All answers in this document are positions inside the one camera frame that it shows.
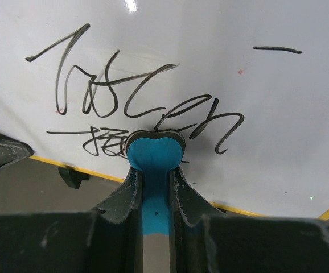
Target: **white board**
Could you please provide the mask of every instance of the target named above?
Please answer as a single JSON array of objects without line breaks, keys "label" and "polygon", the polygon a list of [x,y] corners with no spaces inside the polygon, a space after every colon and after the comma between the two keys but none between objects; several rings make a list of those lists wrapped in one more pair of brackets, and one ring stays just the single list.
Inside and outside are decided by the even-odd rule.
[{"label": "white board", "polygon": [[[75,43],[67,39],[26,61],[80,28]],[[56,108],[57,70],[69,43],[74,45],[63,61]],[[93,110],[84,114],[89,78],[74,69],[67,112],[58,113],[65,108],[72,66],[105,82],[105,67],[118,49],[110,81],[177,65],[149,80],[128,113],[166,109],[139,118],[124,114],[144,79],[139,78],[112,86],[118,108],[110,117]],[[28,143],[38,156],[124,178],[126,159],[102,150],[92,155],[93,142],[86,146],[89,152],[83,149],[90,134],[47,131],[82,132],[92,126],[100,131],[95,135],[124,137],[152,130],[162,114],[201,95],[211,99],[167,118],[160,129],[198,126],[215,98],[214,115],[236,112],[245,120],[220,146],[228,149],[222,155],[215,146],[239,117],[216,119],[195,139],[188,137],[196,126],[182,131],[189,163],[181,167],[195,189],[211,201],[272,216],[318,217],[329,209],[329,1],[0,1],[0,133]],[[112,111],[107,86],[97,88],[94,103],[101,115]],[[101,127],[128,133],[113,135]],[[105,141],[98,140],[98,147]],[[110,148],[119,152],[119,146]]]}]

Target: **black line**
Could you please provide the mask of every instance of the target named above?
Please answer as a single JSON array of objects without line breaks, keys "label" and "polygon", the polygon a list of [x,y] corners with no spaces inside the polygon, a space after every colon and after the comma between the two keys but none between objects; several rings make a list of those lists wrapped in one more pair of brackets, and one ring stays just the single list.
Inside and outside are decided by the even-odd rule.
[{"label": "black line", "polygon": [[130,95],[130,97],[128,98],[128,100],[126,101],[126,104],[124,106],[124,115],[126,115],[128,118],[139,118],[143,115],[149,114],[151,112],[154,111],[158,111],[158,110],[164,110],[166,109],[165,107],[158,107],[158,108],[153,108],[151,110],[148,111],[144,111],[143,113],[137,114],[137,115],[129,115],[128,114],[128,107],[132,101],[132,99],[134,98],[134,96],[138,93],[138,91],[151,79],[153,78],[155,75],[170,70],[170,69],[174,69],[176,67],[176,65],[174,64],[166,64],[160,68],[158,68],[156,71],[150,73],[138,86],[137,88],[133,91],[133,93]]},{"label": "black line", "polygon": [[[219,104],[219,99],[215,98],[206,119],[210,119],[214,115],[214,112],[215,112],[218,104]],[[206,128],[207,125],[208,124],[205,123],[203,127],[198,128],[197,135],[199,135],[202,131],[204,131],[204,129]]]},{"label": "black line", "polygon": [[[102,71],[98,77],[96,78],[97,80],[101,80],[102,77],[104,76],[104,71]],[[93,97],[95,98],[95,94],[96,94],[96,91],[97,91],[97,88],[98,86],[95,85],[94,88],[92,89],[92,94],[93,94]],[[85,92],[85,95],[84,95],[84,100],[83,100],[83,108],[82,108],[82,112],[87,115],[88,113],[90,113],[91,111],[91,102],[89,103],[89,106],[87,107],[87,109],[85,109],[85,106],[86,106],[86,102],[87,102],[87,98],[89,97],[89,86],[86,88],[86,92]]]},{"label": "black line", "polygon": [[[67,104],[68,104],[68,100],[67,100],[67,93],[68,93],[68,80],[69,80],[69,78],[70,78],[70,76],[71,76],[71,73],[72,73],[72,71],[74,70],[74,69],[78,69],[82,74],[84,74],[85,76],[87,76],[87,77],[90,77],[91,78],[91,80],[92,81],[94,81],[96,78],[97,78],[97,76],[95,75],[95,74],[90,74],[90,73],[88,73],[88,72],[86,72],[85,70],[83,70],[81,67],[79,67],[78,65],[73,65],[72,66],[72,68],[69,70],[69,72],[67,73],[67,76],[66,76],[66,79],[65,79],[65,82],[64,82],[64,98],[65,98],[65,100],[64,100],[64,107],[65,107],[65,109],[67,109]],[[85,93],[85,98],[84,98],[84,102],[83,102],[83,104],[85,104],[86,103],[86,94],[88,94],[89,93],[89,86],[86,88],[86,93]],[[90,112],[90,110],[86,113],[86,112],[84,112],[84,109],[83,109],[83,113],[84,114],[88,114]]]},{"label": "black line", "polygon": [[[181,106],[191,102],[191,101],[194,101],[194,100],[197,100],[201,98],[200,101],[198,101],[197,103],[195,104],[192,104],[190,105],[189,107],[186,107],[185,109],[181,110],[181,111],[178,111],[176,113],[173,113],[175,110],[177,110],[178,108],[180,108]],[[204,102],[210,100],[212,98],[211,95],[209,94],[205,94],[205,95],[199,95],[199,96],[196,96],[196,97],[193,97],[193,98],[190,98],[188,100],[185,100],[184,102],[181,102],[179,105],[176,105],[175,107],[173,107],[170,111],[168,111],[165,115],[162,115],[161,119],[157,122],[157,124],[154,126],[154,130],[155,131],[158,131],[158,127],[162,124],[163,121],[165,121],[166,118],[173,118],[173,117],[177,117],[178,115],[181,115],[183,113],[186,113],[187,111],[190,111],[192,108],[195,108],[197,107],[198,105],[200,104],[203,104]],[[177,131],[182,131],[182,130],[185,130],[187,128],[190,128],[188,126],[184,127],[184,128],[181,128],[181,129],[178,129]]]},{"label": "black line", "polygon": [[[72,47],[76,44],[76,42],[80,39],[80,37],[85,33],[85,31],[89,29],[90,25],[89,24],[86,24],[86,25],[84,25],[81,29],[79,29],[77,31],[77,33],[74,34],[71,41],[69,41],[68,45],[66,46],[66,49],[64,50],[64,52],[62,54],[62,58],[61,58],[59,66],[58,66],[55,92],[56,92],[56,108],[57,108],[58,113],[61,115],[66,115],[66,113],[67,113],[67,104],[65,105],[63,112],[60,111],[60,107],[58,104],[58,85],[59,85],[59,81],[60,81],[62,67],[63,67],[64,61],[66,60]],[[65,102],[67,102],[67,94],[65,94],[64,100],[65,100]]]},{"label": "black line", "polygon": [[121,155],[122,152],[118,152],[118,153],[116,153],[116,152],[113,152],[113,151],[109,150],[108,148],[106,148],[106,147],[104,147],[104,146],[102,146],[101,148],[102,148],[103,153],[104,153],[105,155],[107,155],[107,156],[111,156],[111,157],[119,156],[120,158],[127,159],[126,156]]},{"label": "black line", "polygon": [[[117,50],[113,54],[113,56],[109,59],[108,63],[106,64],[105,72],[104,72],[106,82],[109,82],[109,68],[110,68],[112,62],[115,60],[115,58],[118,56],[119,53],[120,53],[120,50]],[[109,91],[111,92],[111,94],[114,98],[114,108],[109,114],[104,115],[104,116],[100,116],[98,114],[98,112],[95,108],[94,102],[93,102],[93,99],[95,98],[95,94],[96,94],[96,91],[97,91],[97,88],[98,88],[98,85],[95,85],[93,90],[91,90],[91,87],[92,87],[92,84],[93,84],[94,80],[95,79],[91,79],[91,81],[89,81],[88,88],[87,88],[85,96],[84,96],[82,111],[83,111],[84,114],[88,114],[88,113],[90,113],[90,110],[91,110],[91,107],[92,107],[94,112],[96,113],[96,115],[98,115],[99,117],[101,117],[101,118],[110,117],[118,109],[118,96],[115,94],[115,92],[114,92],[113,88],[111,87],[111,85],[108,85]],[[85,109],[87,97],[88,97],[89,94],[90,94],[90,103],[89,103],[89,106],[87,107],[87,109]]]},{"label": "black line", "polygon": [[81,132],[61,132],[61,131],[46,131],[47,134],[61,134],[61,135],[79,135],[79,134],[91,134],[91,131],[81,131]]},{"label": "black line", "polygon": [[82,27],[80,27],[78,30],[74,31],[73,33],[67,35],[66,37],[63,37],[62,39],[58,40],[56,43],[51,44],[49,47],[47,47],[46,49],[42,50],[41,52],[39,52],[38,54],[31,56],[31,57],[26,57],[26,60],[28,62],[32,62],[35,59],[39,58],[41,55],[45,54],[48,50],[52,49],[53,47],[55,47],[56,45],[66,41],[67,39],[71,38],[72,36],[75,36],[76,34],[83,34],[86,30],[88,30],[90,28],[90,24],[85,24]]},{"label": "black line", "polygon": [[152,73],[153,72],[143,73],[143,74],[139,74],[139,75],[135,75],[135,76],[120,78],[119,80],[114,80],[114,81],[109,81],[109,82],[95,82],[94,81],[94,82],[92,82],[92,84],[99,85],[99,86],[117,85],[117,84],[121,84],[122,82],[127,82],[127,81],[131,81],[131,80],[136,80],[138,78],[146,77],[148,75],[151,75]]},{"label": "black line", "polygon": [[302,51],[300,50],[296,50],[296,49],[292,49],[292,48],[288,48],[288,47],[269,47],[269,46],[256,46],[253,47],[253,49],[255,50],[276,50],[276,51],[287,51],[287,52],[291,52],[291,53],[295,53],[295,54],[301,54]]},{"label": "black line", "polygon": [[[98,153],[98,145],[97,145],[97,141],[100,140],[100,138],[108,135],[110,132],[106,132],[106,133],[103,133],[99,136],[95,136],[95,133],[99,132],[100,130],[98,128],[95,128],[93,126],[90,126],[90,129],[91,129],[91,136],[92,138],[89,139],[88,141],[85,141],[82,145],[82,148],[88,152],[89,154],[93,155],[93,156],[98,156],[99,153]],[[86,146],[90,143],[90,142],[93,142],[94,143],[94,147],[95,147],[95,154],[91,153],[89,150],[86,149]]]},{"label": "black line", "polygon": [[114,135],[129,133],[129,131],[127,131],[127,130],[115,129],[115,128],[109,128],[109,127],[100,127],[100,130],[107,130],[107,131],[118,132],[118,133],[116,133]]},{"label": "black line", "polygon": [[235,123],[235,125],[219,140],[219,142],[217,143],[217,145],[215,146],[215,153],[217,153],[218,155],[222,155],[223,153],[225,153],[227,151],[227,149],[225,149],[224,151],[219,151],[220,145],[243,123],[244,121],[244,115],[240,114],[240,113],[225,113],[225,114],[220,114],[220,115],[214,115],[213,117],[206,119],[204,122],[200,123],[198,125],[198,127],[196,127],[194,129],[194,131],[191,133],[191,135],[188,137],[190,139],[194,139],[196,138],[200,132],[201,132],[201,128],[208,124],[210,121],[213,121],[214,119],[217,118],[221,118],[221,117],[228,117],[230,115],[236,115],[239,117],[239,120],[237,121],[237,123]]}]

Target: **black marker writing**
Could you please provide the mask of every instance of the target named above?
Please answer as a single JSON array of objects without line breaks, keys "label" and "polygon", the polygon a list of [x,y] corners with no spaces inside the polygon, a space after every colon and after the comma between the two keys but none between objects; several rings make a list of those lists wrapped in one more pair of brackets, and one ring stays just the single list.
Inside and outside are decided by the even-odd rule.
[{"label": "black marker writing", "polygon": [[[194,100],[198,100],[200,99],[200,101],[190,105],[189,107],[181,110],[181,111],[178,111],[176,113],[173,113],[175,110],[177,110],[178,108],[182,107],[183,105],[191,102],[191,101],[194,101]],[[170,111],[168,111],[166,114],[162,115],[162,118],[158,121],[158,123],[154,126],[154,130],[158,131],[159,130],[159,126],[162,124],[163,121],[165,121],[166,118],[173,118],[173,117],[177,117],[178,115],[181,115],[183,113],[186,113],[187,111],[191,110],[192,108],[195,108],[197,107],[198,105],[200,104],[203,104],[204,102],[210,100],[212,98],[211,95],[200,95],[200,96],[196,96],[196,97],[193,97],[193,98],[190,98],[189,100],[186,100],[184,102],[181,102],[179,105],[176,105],[175,107],[173,107]],[[177,129],[178,132],[180,131],[184,131],[188,128],[191,128],[193,126],[195,126],[197,123],[195,124],[191,124],[191,125],[188,125],[184,128],[181,128],[181,129]]]},{"label": "black marker writing", "polygon": [[215,146],[215,153],[217,153],[218,155],[222,155],[223,153],[225,153],[227,151],[227,149],[225,149],[224,151],[219,151],[220,145],[243,123],[244,121],[244,116],[240,113],[225,113],[225,114],[220,114],[220,115],[214,115],[211,118],[206,119],[204,122],[200,123],[198,125],[198,127],[196,127],[194,129],[194,131],[191,133],[191,135],[188,137],[190,139],[194,139],[196,138],[201,132],[202,132],[202,127],[206,124],[208,124],[210,121],[213,121],[214,119],[217,118],[221,118],[221,117],[228,117],[231,115],[236,115],[239,117],[239,120],[237,121],[237,123],[235,123],[235,125],[220,139],[220,141],[217,143],[217,145]]},{"label": "black marker writing", "polygon": [[[67,39],[69,39],[69,38],[72,37],[71,41],[69,41],[68,45],[66,46],[66,49],[64,50],[64,52],[62,54],[62,57],[61,57],[61,60],[60,60],[60,64],[58,66],[58,72],[57,72],[57,78],[56,78],[56,108],[57,108],[57,112],[60,113],[61,115],[65,115],[66,112],[67,112],[67,103],[65,103],[63,112],[60,111],[60,106],[59,106],[59,103],[58,103],[58,83],[60,81],[62,66],[63,66],[64,60],[67,58],[67,56],[68,56],[69,52],[71,51],[72,47],[76,44],[76,42],[78,41],[78,39],[89,28],[90,28],[90,24],[85,24],[81,28],[79,28],[78,30],[76,30],[75,32],[67,35],[66,37],[63,37],[62,39],[58,40],[56,43],[51,44],[49,47],[47,47],[46,49],[42,50],[37,55],[26,58],[26,60],[29,61],[29,62],[34,61],[35,59],[37,59],[42,54],[46,53],[51,48],[55,47],[56,45],[62,43],[63,41],[66,41]],[[65,102],[67,102],[67,93],[64,94],[64,100],[65,100]]]},{"label": "black marker writing", "polygon": [[[78,134],[90,134],[91,138],[87,141],[85,141],[82,145],[83,149],[88,152],[89,154],[93,156],[99,156],[99,150],[98,150],[98,141],[99,140],[105,140],[104,145],[102,145],[100,148],[102,149],[103,153],[108,156],[119,156],[121,158],[125,158],[123,151],[123,145],[125,139],[128,137],[128,131],[127,130],[120,130],[115,128],[107,128],[107,127],[101,127],[96,128],[93,126],[90,126],[89,131],[47,131],[47,134],[66,134],[66,135],[78,135]],[[119,142],[116,142],[114,144],[110,144],[110,142],[114,139],[119,139]],[[94,146],[94,152],[90,152],[87,149],[87,145],[93,144]],[[109,148],[119,146],[119,152],[113,152]]]},{"label": "black marker writing", "polygon": [[[219,99],[215,98],[214,102],[212,103],[212,106],[210,108],[209,114],[206,117],[206,120],[210,119],[212,115],[214,115],[215,109],[217,108],[217,105],[219,104]],[[205,127],[208,125],[208,123],[205,123],[202,127],[198,127],[196,131],[196,135],[199,135],[202,131],[204,131]]]},{"label": "black marker writing", "polygon": [[[107,118],[107,117],[110,117],[112,114],[114,114],[116,112],[116,110],[118,109],[118,97],[117,95],[115,94],[114,92],[114,89],[112,88],[112,85],[117,85],[117,84],[120,84],[122,82],[126,82],[126,81],[131,81],[131,80],[135,80],[137,78],[143,78],[143,77],[146,77],[148,75],[150,75],[150,73],[144,73],[144,74],[140,74],[140,75],[135,75],[135,76],[130,76],[130,77],[126,77],[126,78],[121,78],[119,80],[114,80],[114,81],[109,81],[109,76],[108,76],[108,70],[110,68],[110,65],[111,65],[111,62],[108,62],[108,64],[106,65],[105,67],[105,79],[106,79],[106,82],[94,82],[94,80],[97,78],[97,76],[95,74],[89,74],[88,72],[86,72],[85,70],[83,70],[81,67],[79,67],[78,65],[74,65],[70,71],[68,72],[67,74],[67,77],[66,77],[66,81],[65,81],[65,86],[64,86],[64,93],[65,93],[65,97],[67,97],[67,89],[68,89],[68,80],[69,80],[69,77],[72,73],[72,71],[76,68],[78,69],[82,74],[84,74],[85,76],[87,77],[90,77],[90,80],[88,81],[88,87],[87,87],[87,90],[85,92],[85,96],[84,96],[84,100],[83,100],[83,107],[82,107],[82,112],[84,114],[89,114],[91,109],[94,110],[95,114],[100,117],[100,118]],[[109,88],[109,91],[110,93],[112,94],[113,96],[113,100],[114,100],[114,106],[113,106],[113,109],[106,115],[100,115],[95,107],[95,104],[94,104],[94,97],[95,97],[95,94],[96,94],[96,90],[97,90],[97,87],[98,86],[107,86]],[[90,98],[90,101],[89,101],[89,105],[88,107],[86,108],[86,104],[87,104],[87,98]]]},{"label": "black marker writing", "polygon": [[253,47],[255,50],[276,50],[276,51],[287,51],[295,54],[301,54],[302,51],[288,48],[288,47],[269,47],[269,46],[264,46],[264,47]]},{"label": "black marker writing", "polygon": [[174,69],[176,67],[176,65],[174,64],[166,64],[160,68],[158,68],[156,71],[154,71],[153,73],[151,73],[150,75],[148,75],[138,86],[137,88],[134,90],[134,92],[130,95],[130,97],[128,98],[128,100],[126,101],[126,104],[124,106],[124,114],[129,117],[129,118],[139,118],[143,115],[149,114],[151,112],[154,111],[158,111],[158,110],[163,110],[166,109],[165,107],[158,107],[158,108],[153,108],[151,110],[147,110],[144,111],[143,113],[137,114],[137,115],[129,115],[128,114],[128,107],[132,101],[132,99],[134,98],[134,96],[138,93],[138,91],[145,85],[146,82],[148,82],[151,78],[153,78],[155,75],[170,70],[170,69]]}]

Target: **signature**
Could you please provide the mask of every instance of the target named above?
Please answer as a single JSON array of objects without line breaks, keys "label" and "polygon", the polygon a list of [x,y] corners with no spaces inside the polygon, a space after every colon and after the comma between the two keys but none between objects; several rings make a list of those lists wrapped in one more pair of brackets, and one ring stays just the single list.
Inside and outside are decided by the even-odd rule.
[{"label": "signature", "polygon": [[[117,50],[113,54],[113,56],[109,59],[108,63],[106,64],[105,72],[103,73],[103,75],[98,76],[96,74],[91,74],[91,73],[85,71],[84,69],[82,69],[81,67],[79,67],[78,65],[73,65],[65,78],[65,83],[64,83],[64,88],[63,88],[64,108],[60,108],[58,98],[59,98],[59,82],[60,82],[60,78],[61,78],[62,67],[64,65],[65,59],[67,58],[67,56],[68,56],[69,52],[71,51],[71,49],[73,48],[73,46],[76,44],[76,42],[81,38],[81,36],[89,28],[90,28],[90,24],[85,24],[81,28],[76,30],[75,32],[73,32],[73,33],[63,37],[62,39],[56,41],[55,43],[51,44],[49,47],[42,50],[38,54],[26,58],[27,61],[32,62],[32,61],[36,60],[37,58],[41,57],[41,55],[43,55],[47,51],[51,50],[56,45],[71,38],[70,42],[68,43],[68,45],[66,46],[66,48],[62,54],[62,57],[60,59],[60,63],[58,66],[58,70],[57,70],[56,86],[55,86],[55,98],[56,98],[57,113],[59,113],[61,115],[66,115],[66,113],[68,111],[68,102],[67,102],[68,87],[67,86],[68,86],[68,82],[69,82],[71,73],[74,69],[77,69],[82,74],[84,74],[85,76],[88,77],[88,86],[85,90],[85,96],[84,96],[83,105],[82,105],[83,114],[89,114],[91,112],[91,110],[93,110],[95,112],[95,114],[100,118],[110,117],[112,114],[114,114],[118,110],[118,97],[113,89],[113,86],[117,85],[117,84],[121,84],[123,82],[136,80],[138,78],[144,78],[144,79],[141,81],[141,83],[139,83],[139,85],[134,89],[134,91],[128,97],[128,99],[125,103],[124,109],[123,109],[123,114],[128,118],[141,118],[144,115],[147,115],[147,114],[155,112],[155,111],[167,110],[167,108],[165,108],[165,107],[157,107],[157,108],[146,110],[142,113],[137,113],[137,114],[128,113],[130,103],[132,102],[135,95],[140,91],[140,89],[148,81],[150,81],[151,78],[153,78],[155,75],[168,71],[170,69],[174,69],[174,68],[176,68],[176,65],[165,64],[153,72],[147,72],[147,73],[143,73],[143,74],[139,74],[139,75],[134,75],[134,76],[120,78],[118,80],[110,81],[109,80],[110,66],[111,66],[112,62],[114,62],[114,60],[118,56],[118,54],[120,53],[120,50]],[[112,95],[112,98],[113,98],[113,102],[114,102],[113,108],[108,110],[108,112],[106,114],[99,114],[98,109],[96,108],[95,103],[94,103],[94,98],[95,98],[95,94],[97,92],[98,86],[107,86]],[[195,107],[202,105],[203,103],[205,103],[211,99],[212,99],[212,96],[210,94],[203,94],[200,96],[189,98],[189,99],[179,103],[178,105],[173,107],[171,110],[167,111],[165,114],[162,114],[161,117],[159,118],[159,121],[153,127],[153,129],[156,131],[161,130],[159,127],[166,119],[180,117],[182,114],[190,111],[191,109],[193,109]],[[207,127],[207,125],[210,122],[212,122],[216,119],[219,119],[219,118],[225,118],[225,117],[229,117],[229,116],[239,117],[238,121],[233,125],[233,127],[230,130],[228,130],[225,133],[225,135],[218,141],[218,143],[215,146],[215,153],[221,155],[221,154],[225,153],[227,151],[227,149],[220,151],[220,146],[243,123],[244,116],[241,113],[222,113],[222,114],[214,115],[218,104],[219,104],[219,99],[214,98],[208,115],[204,118],[203,121],[200,122],[200,124],[194,123],[194,124],[190,124],[188,126],[185,126],[185,127],[179,128],[179,129],[175,129],[175,130],[178,132],[181,132],[181,131],[194,127],[189,138],[195,139],[204,131],[204,129]],[[126,138],[129,135],[129,132],[127,130],[108,128],[108,127],[96,128],[96,127],[90,126],[90,129],[88,131],[47,131],[47,133],[48,134],[70,134],[70,135],[72,135],[72,134],[88,134],[90,136],[90,138],[89,138],[89,140],[87,140],[86,142],[84,142],[82,144],[82,148],[89,154],[91,154],[93,156],[99,156],[99,154],[100,154],[99,148],[100,148],[101,151],[107,156],[119,156],[121,158],[126,159],[126,156],[124,155],[124,152],[123,152],[123,145],[124,145]]]}]

